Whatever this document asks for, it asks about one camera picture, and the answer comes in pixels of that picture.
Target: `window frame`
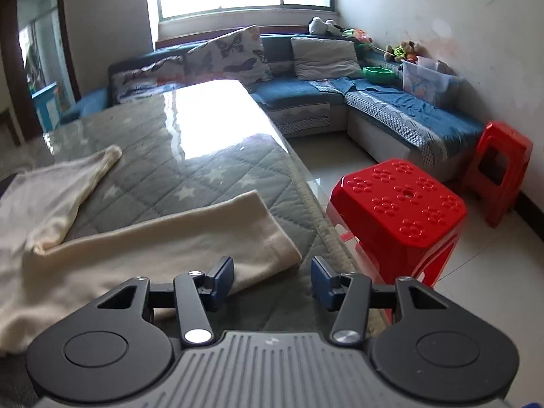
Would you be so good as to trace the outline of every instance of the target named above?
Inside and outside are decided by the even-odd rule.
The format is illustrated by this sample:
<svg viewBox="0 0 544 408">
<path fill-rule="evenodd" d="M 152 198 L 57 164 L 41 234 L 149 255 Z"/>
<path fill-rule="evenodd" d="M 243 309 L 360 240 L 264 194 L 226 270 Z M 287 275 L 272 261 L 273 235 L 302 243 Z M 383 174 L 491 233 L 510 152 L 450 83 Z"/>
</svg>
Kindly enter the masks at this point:
<svg viewBox="0 0 544 408">
<path fill-rule="evenodd" d="M 208 11 L 184 13 L 181 15 L 174 15 L 172 17 L 163 17 L 163 8 L 160 3 L 160 0 L 157 0 L 157 6 L 159 10 L 159 23 L 161 23 L 162 21 L 170 21 L 170 20 L 180 19 L 184 17 L 192 17 L 192 16 L 198 16 L 198 15 L 206 15 L 211 13 L 221 13 L 221 12 L 229 12 L 229 11 L 243 11 L 243 10 L 251 10 L 251 9 L 308 9 L 311 11 L 334 12 L 335 1 L 336 0 L 329 0 L 328 6 L 311 6 L 311 5 L 284 4 L 284 0 L 279 0 L 279 5 L 227 7 L 227 8 L 211 9 Z"/>
</svg>

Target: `gray ribbed plate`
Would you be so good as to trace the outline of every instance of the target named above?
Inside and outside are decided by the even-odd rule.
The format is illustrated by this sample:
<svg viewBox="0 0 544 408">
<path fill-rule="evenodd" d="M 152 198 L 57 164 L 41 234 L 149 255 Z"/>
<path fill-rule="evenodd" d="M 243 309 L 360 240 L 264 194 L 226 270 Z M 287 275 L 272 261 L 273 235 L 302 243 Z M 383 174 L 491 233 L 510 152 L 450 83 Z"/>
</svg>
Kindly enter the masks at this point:
<svg viewBox="0 0 544 408">
<path fill-rule="evenodd" d="M 37 407 L 63 405 L 43 399 Z M 359 351 L 317 333 L 227 332 L 187 350 L 172 374 L 119 408 L 429 407 L 391 390 Z M 506 406 L 501 401 L 488 408 Z"/>
</svg>

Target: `white towel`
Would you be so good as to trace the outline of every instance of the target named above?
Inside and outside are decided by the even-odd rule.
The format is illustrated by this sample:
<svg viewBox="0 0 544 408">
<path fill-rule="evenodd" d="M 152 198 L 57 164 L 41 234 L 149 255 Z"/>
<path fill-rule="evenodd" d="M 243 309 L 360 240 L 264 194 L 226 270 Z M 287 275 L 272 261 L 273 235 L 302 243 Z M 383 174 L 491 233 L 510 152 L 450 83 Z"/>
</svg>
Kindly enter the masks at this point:
<svg viewBox="0 0 544 408">
<path fill-rule="evenodd" d="M 300 264 L 256 191 L 57 246 L 119 155 L 111 147 L 20 174 L 0 199 L 0 353 L 24 350 L 53 323 L 133 276 L 170 282 L 229 255 L 238 291 Z"/>
</svg>

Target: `gray pillow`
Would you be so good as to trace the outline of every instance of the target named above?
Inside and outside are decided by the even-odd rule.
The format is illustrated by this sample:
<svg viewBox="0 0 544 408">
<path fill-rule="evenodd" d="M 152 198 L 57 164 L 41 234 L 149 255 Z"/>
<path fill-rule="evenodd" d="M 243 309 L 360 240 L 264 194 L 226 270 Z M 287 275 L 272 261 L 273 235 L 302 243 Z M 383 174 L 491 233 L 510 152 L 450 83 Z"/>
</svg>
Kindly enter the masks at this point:
<svg viewBox="0 0 544 408">
<path fill-rule="evenodd" d="M 362 78 L 352 41 L 342 39 L 291 38 L 295 74 L 299 80 Z"/>
</svg>

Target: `toy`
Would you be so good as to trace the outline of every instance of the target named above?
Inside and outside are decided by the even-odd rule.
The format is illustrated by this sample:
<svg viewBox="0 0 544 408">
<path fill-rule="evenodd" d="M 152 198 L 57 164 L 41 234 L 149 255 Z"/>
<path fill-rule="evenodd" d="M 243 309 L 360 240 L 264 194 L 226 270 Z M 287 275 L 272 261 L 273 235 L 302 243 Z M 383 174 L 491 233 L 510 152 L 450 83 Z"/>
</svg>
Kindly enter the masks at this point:
<svg viewBox="0 0 544 408">
<path fill-rule="evenodd" d="M 367 33 L 362 29 L 346 29 L 344 31 L 344 35 L 347 35 L 348 37 L 353 37 L 359 40 L 359 42 L 369 45 L 372 43 L 372 38 L 367 36 Z"/>
<path fill-rule="evenodd" d="M 335 35 L 342 36 L 342 30 L 340 26 L 336 26 L 334 20 L 323 21 L 319 17 L 313 17 L 309 23 L 308 31 L 311 35 Z"/>
<path fill-rule="evenodd" d="M 308 31 L 311 35 L 325 35 L 328 31 L 328 25 L 319 17 L 313 17 L 308 26 Z"/>
<path fill-rule="evenodd" d="M 403 41 L 401 45 L 393 48 L 391 45 L 387 45 L 385 48 L 384 58 L 386 61 L 395 61 L 397 63 L 402 60 L 410 61 L 414 64 L 417 63 L 417 55 L 421 54 L 422 46 L 420 43 L 414 43 L 413 41 Z"/>
<path fill-rule="evenodd" d="M 338 26 L 334 20 L 327 20 L 325 24 L 328 26 L 328 31 L 331 32 L 331 34 L 338 37 L 342 36 L 342 28 Z"/>
</svg>

